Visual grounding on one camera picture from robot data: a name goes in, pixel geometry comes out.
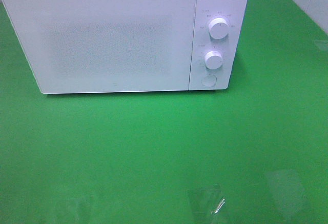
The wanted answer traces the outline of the round microwave door button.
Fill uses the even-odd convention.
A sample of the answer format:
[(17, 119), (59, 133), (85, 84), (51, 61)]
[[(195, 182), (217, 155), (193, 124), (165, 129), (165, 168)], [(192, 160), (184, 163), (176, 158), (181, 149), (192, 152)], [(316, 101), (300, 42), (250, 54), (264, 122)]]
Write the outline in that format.
[(207, 75), (201, 80), (201, 83), (207, 88), (214, 87), (217, 83), (217, 77), (212, 74)]

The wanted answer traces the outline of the white microwave knob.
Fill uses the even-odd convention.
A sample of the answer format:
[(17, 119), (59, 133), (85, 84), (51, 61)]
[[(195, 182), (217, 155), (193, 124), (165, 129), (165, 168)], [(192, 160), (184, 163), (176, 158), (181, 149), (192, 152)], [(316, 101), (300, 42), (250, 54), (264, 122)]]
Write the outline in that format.
[(207, 69), (216, 70), (223, 64), (223, 57), (219, 51), (210, 51), (204, 56), (204, 63)]
[(211, 38), (223, 39), (228, 35), (230, 30), (229, 20), (223, 16), (217, 16), (209, 22), (208, 30)]

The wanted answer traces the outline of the white microwave door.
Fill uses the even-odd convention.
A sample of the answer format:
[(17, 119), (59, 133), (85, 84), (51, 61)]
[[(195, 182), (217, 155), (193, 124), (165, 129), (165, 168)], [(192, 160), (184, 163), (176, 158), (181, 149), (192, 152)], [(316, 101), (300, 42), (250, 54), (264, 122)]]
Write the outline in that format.
[(186, 90), (196, 0), (3, 0), (42, 93)]

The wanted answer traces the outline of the clear tape patch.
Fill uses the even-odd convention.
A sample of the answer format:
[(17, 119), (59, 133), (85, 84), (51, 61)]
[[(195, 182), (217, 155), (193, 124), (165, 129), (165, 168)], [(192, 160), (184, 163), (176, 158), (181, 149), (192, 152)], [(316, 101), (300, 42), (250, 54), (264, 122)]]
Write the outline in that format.
[(217, 214), (226, 203), (221, 195), (221, 187), (214, 184), (188, 190), (188, 198), (193, 214)]

